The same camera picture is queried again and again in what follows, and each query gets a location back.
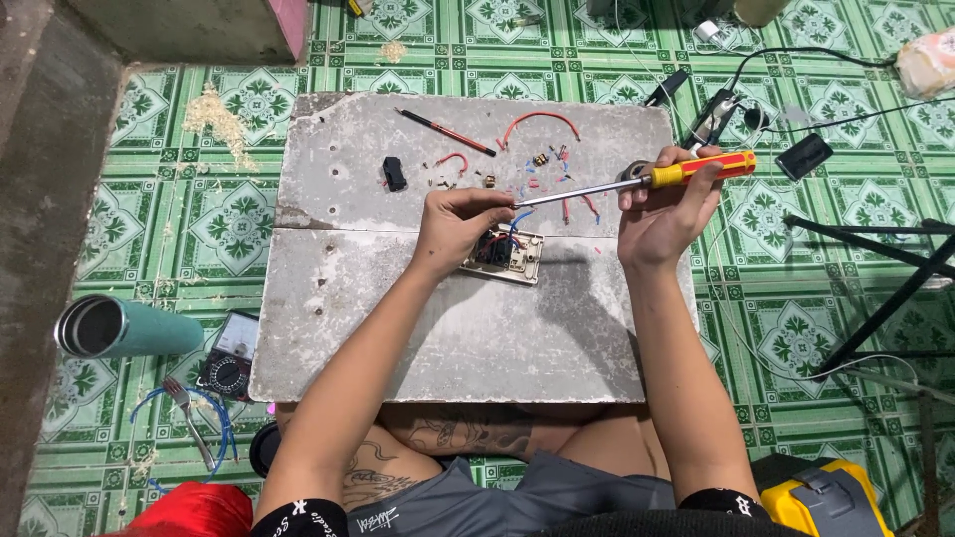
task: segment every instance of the hand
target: hand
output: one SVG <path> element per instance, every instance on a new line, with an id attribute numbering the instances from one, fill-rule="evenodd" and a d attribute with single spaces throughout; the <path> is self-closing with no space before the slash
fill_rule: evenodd
<path id="1" fill-rule="evenodd" d="M 712 145 L 697 152 L 700 158 L 721 153 Z M 691 159 L 686 149 L 671 146 L 648 166 L 661 168 Z M 694 173 L 686 186 L 629 188 L 618 194 L 617 205 L 623 214 L 617 256 L 624 271 L 676 270 L 680 255 L 703 232 L 719 205 L 723 181 L 717 180 L 716 174 L 721 169 L 722 162 L 710 162 Z"/>
<path id="2" fill-rule="evenodd" d="M 453 272 L 488 229 L 514 220 L 514 198 L 497 190 L 434 190 L 424 199 L 421 230 L 408 265 L 436 282 Z"/>

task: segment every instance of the person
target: person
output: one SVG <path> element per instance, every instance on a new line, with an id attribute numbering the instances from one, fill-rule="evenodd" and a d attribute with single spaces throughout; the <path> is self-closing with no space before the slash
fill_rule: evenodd
<path id="1" fill-rule="evenodd" d="M 716 147 L 699 150 L 700 157 L 717 154 Z M 689 158 L 667 147 L 653 165 Z M 617 254 L 648 405 L 613 405 L 595 419 L 568 421 L 513 405 L 382 408 L 435 287 L 478 237 L 515 216 L 503 192 L 429 193 L 411 262 L 284 423 L 252 537 L 517 536 L 624 511 L 666 511 L 682 535 L 695 534 L 679 522 L 693 510 L 773 526 L 758 504 L 732 403 L 676 278 L 681 254 L 719 204 L 721 168 L 706 164 L 686 187 L 618 194 Z M 481 488 L 464 459 L 445 469 L 429 456 L 459 453 L 507 454 L 529 465 L 514 490 Z"/>

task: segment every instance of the blue cable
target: blue cable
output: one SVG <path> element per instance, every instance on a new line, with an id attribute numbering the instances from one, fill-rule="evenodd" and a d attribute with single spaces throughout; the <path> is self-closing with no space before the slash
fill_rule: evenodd
<path id="1" fill-rule="evenodd" d="M 520 222 L 520 220 L 524 218 L 525 216 L 530 215 L 532 212 L 534 212 L 534 209 L 531 209 L 521 214 L 518 218 L 514 219 L 514 222 L 511 223 L 511 232 L 507 234 L 508 241 L 514 241 L 514 232 L 518 230 L 518 222 Z"/>
<path id="2" fill-rule="evenodd" d="M 212 478 L 216 475 L 216 472 L 219 471 L 219 467 L 222 466 L 223 459 L 225 458 L 226 446 L 231 442 L 232 457 L 235 460 L 239 459 L 239 451 L 236 449 L 236 439 L 235 439 L 235 435 L 232 434 L 232 421 L 229 419 L 228 411 L 225 410 L 225 408 L 222 405 L 220 405 L 217 400 L 212 398 L 206 392 L 202 392 L 200 390 L 196 390 L 193 388 L 185 388 L 185 391 L 205 397 L 205 400 L 209 401 L 209 404 L 211 404 L 212 408 L 216 411 L 216 416 L 219 418 L 219 425 L 220 425 L 220 428 L 222 429 L 223 437 L 222 437 L 222 440 L 219 442 L 219 455 L 216 459 L 216 465 L 212 467 L 212 471 L 209 473 L 209 476 L 206 477 L 205 481 L 202 482 L 202 484 L 206 484 L 212 481 Z M 136 405 L 136 408 L 133 409 L 133 413 L 130 414 L 129 416 L 129 422 L 133 423 L 136 420 L 136 413 L 139 412 L 139 408 L 142 407 L 142 405 L 149 402 L 153 397 L 156 397 L 159 394 L 164 394 L 165 392 L 166 391 L 163 390 L 162 388 L 157 388 L 153 390 L 152 392 L 150 392 L 149 394 L 147 394 L 146 397 L 138 405 Z M 162 488 L 159 485 L 159 483 L 156 482 L 156 480 L 150 478 L 147 482 L 153 487 L 155 487 L 160 494 L 169 493 L 169 491 Z"/>

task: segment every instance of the thigh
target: thigh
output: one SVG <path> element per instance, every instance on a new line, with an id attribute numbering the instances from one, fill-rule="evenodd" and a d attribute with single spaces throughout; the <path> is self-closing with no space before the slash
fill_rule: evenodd
<path id="1" fill-rule="evenodd" d="M 557 455 L 617 476 L 669 480 L 669 467 L 645 404 L 615 404 L 580 428 Z"/>
<path id="2" fill-rule="evenodd" d="M 279 432 L 293 419 L 297 403 L 276 403 Z M 441 473 L 441 465 L 408 448 L 377 423 L 351 458 L 342 483 L 342 507 L 351 511 L 384 500 Z"/>
<path id="3" fill-rule="evenodd" d="M 538 449 L 554 452 L 602 405 L 507 403 L 393 403 L 381 423 L 420 453 L 505 455 L 529 461 Z"/>

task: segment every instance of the green tile floor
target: green tile floor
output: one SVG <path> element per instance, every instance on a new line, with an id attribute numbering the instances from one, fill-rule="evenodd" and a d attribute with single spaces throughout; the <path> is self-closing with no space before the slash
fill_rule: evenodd
<path id="1" fill-rule="evenodd" d="M 374 15 L 364 20 L 315 4 L 307 66 L 164 67 L 133 75 L 80 253 L 75 294 L 109 292 L 185 312 L 203 323 L 208 346 L 226 310 L 260 306 L 296 94 L 353 90 L 629 105 L 643 100 L 664 75 L 684 69 L 691 78 L 676 106 L 689 121 L 741 59 L 694 42 L 696 4 L 624 2 L 624 32 L 586 16 L 584 0 L 376 0 Z M 536 13 L 543 15 L 540 26 L 506 24 L 515 15 Z M 955 0 L 794 0 L 763 30 L 728 28 L 728 42 L 740 53 L 818 45 L 873 59 L 953 22 Z M 393 65 L 378 49 L 394 38 L 409 52 Z M 773 115 L 795 109 L 823 120 L 909 102 L 886 72 L 810 54 L 765 58 L 751 62 L 737 89 Z M 186 102 L 206 81 L 245 118 L 258 173 L 237 175 L 223 145 L 208 133 L 180 128 Z M 804 231 L 789 240 L 783 213 L 846 225 L 911 226 L 923 217 L 955 222 L 955 159 L 949 157 L 955 107 L 924 106 L 822 134 L 836 155 L 814 177 L 793 186 L 763 164 L 756 184 L 725 189 L 711 226 L 692 247 L 702 337 L 736 404 L 752 457 L 782 452 L 860 463 L 879 491 L 882 513 L 897 527 L 921 506 L 911 397 L 851 377 L 816 384 L 772 376 L 746 346 L 789 376 L 805 374 L 911 272 L 865 251 L 821 244 Z M 748 135 L 735 123 L 724 134 L 724 146 Z M 756 149 L 768 162 L 798 140 L 764 137 Z M 251 225 L 234 225 L 239 221 Z M 879 239 L 903 241 L 919 252 L 931 248 L 912 237 Z M 867 345 L 951 348 L 952 293 L 920 293 Z M 144 408 L 135 425 L 128 420 L 163 376 L 194 381 L 201 359 L 196 352 L 63 362 L 37 444 L 21 535 L 114 530 L 156 500 L 147 478 L 165 486 L 202 479 L 203 465 L 168 398 Z M 945 364 L 913 362 L 924 382 L 951 389 L 955 368 Z M 228 404 L 242 459 L 227 462 L 216 481 L 235 483 L 255 498 L 261 483 L 248 464 L 247 446 L 269 417 L 261 403 Z M 955 412 L 940 406 L 937 416 L 939 476 L 950 490 Z M 205 430 L 212 432 L 207 425 Z M 144 464 L 154 450 L 155 463 Z M 497 486 L 513 485 L 522 472 L 519 464 L 498 460 L 475 460 L 474 468 L 481 483 Z M 947 522 L 955 531 L 955 520 Z"/>

